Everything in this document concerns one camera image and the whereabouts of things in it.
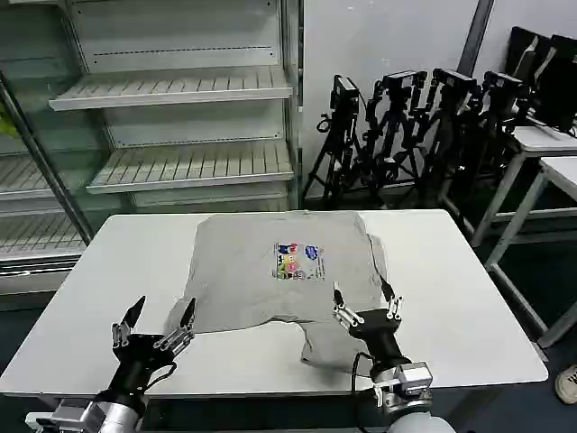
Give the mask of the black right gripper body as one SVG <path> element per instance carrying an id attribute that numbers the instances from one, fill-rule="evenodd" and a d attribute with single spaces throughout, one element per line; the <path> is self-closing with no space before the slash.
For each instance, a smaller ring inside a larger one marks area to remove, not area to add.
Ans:
<path id="1" fill-rule="evenodd" d="M 409 364 L 396 340 L 396 331 L 401 321 L 389 318 L 387 309 L 374 309 L 358 312 L 362 323 L 350 326 L 348 334 L 361 340 L 371 356 L 372 371 L 386 371 L 401 364 Z"/>

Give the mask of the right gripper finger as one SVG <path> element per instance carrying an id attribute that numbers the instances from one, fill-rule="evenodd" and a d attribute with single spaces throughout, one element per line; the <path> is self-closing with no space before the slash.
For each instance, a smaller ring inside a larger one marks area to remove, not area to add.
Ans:
<path id="1" fill-rule="evenodd" d="M 333 302 L 333 316 L 342 327 L 358 327 L 363 323 L 363 318 L 346 305 L 337 281 L 334 282 Z"/>
<path id="2" fill-rule="evenodd" d="M 392 286 L 384 279 L 381 279 L 381 291 L 386 301 L 387 319 L 400 321 L 400 310 L 403 302 L 402 296 L 397 296 Z"/>

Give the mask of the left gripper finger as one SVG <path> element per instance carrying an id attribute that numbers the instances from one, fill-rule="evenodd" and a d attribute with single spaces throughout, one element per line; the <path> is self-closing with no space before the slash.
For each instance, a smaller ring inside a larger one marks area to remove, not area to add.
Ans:
<path id="1" fill-rule="evenodd" d="M 184 305 L 183 299 L 177 302 L 176 312 L 180 312 L 180 315 L 176 316 L 176 322 L 171 323 L 169 332 L 153 345 L 154 349 L 170 352 L 173 355 L 179 355 L 184 351 L 195 337 L 196 301 L 195 298 L 191 298 L 187 305 Z"/>
<path id="2" fill-rule="evenodd" d="M 146 297 L 141 296 L 134 305 L 126 310 L 123 319 L 112 325 L 113 349 L 129 345 L 129 337 L 142 313 L 145 300 Z"/>

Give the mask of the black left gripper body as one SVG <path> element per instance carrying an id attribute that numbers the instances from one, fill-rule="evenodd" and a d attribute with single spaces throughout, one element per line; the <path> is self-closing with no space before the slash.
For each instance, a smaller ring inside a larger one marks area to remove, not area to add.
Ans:
<path id="1" fill-rule="evenodd" d="M 105 390 L 106 401 L 140 400 L 154 384 L 174 373 L 175 355 L 153 348 L 161 338 L 161 335 L 131 334 L 128 346 L 113 349 L 119 365 Z"/>

